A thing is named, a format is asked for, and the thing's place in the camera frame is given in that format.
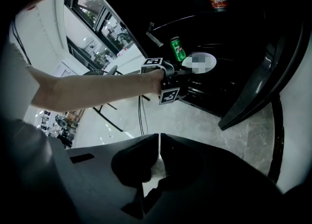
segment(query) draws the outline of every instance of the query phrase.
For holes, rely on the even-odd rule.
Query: person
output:
[[[41,1],[22,0],[21,10]],[[29,104],[65,112],[147,93],[160,94],[164,76],[163,71],[155,70],[146,74],[57,78],[27,64],[8,40],[2,49],[0,71],[1,113],[12,119],[23,119]]]

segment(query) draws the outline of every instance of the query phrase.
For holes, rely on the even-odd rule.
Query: tiled floor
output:
[[[273,154],[274,122],[271,104],[249,119],[221,131],[220,118],[182,102],[158,105],[158,97],[144,100],[148,133],[166,133],[192,139],[231,151],[246,162],[268,174]],[[73,148],[103,145],[141,135],[138,124],[138,99],[131,98],[103,106],[102,114],[124,132],[108,124],[95,110],[85,111]],[[146,123],[143,117],[143,128]]]

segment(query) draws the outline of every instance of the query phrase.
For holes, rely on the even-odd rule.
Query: white shirt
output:
[[[32,77],[15,44],[3,45],[0,59],[0,113],[7,119],[23,120],[39,83]]]

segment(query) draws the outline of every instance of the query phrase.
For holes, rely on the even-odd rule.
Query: glass window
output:
[[[102,0],[78,0],[77,5],[78,9],[81,11],[81,15],[92,27],[103,6],[104,3]]]
[[[118,49],[129,49],[133,44],[128,31],[121,27],[116,18],[110,14],[108,19],[104,21],[102,28],[103,35]]]

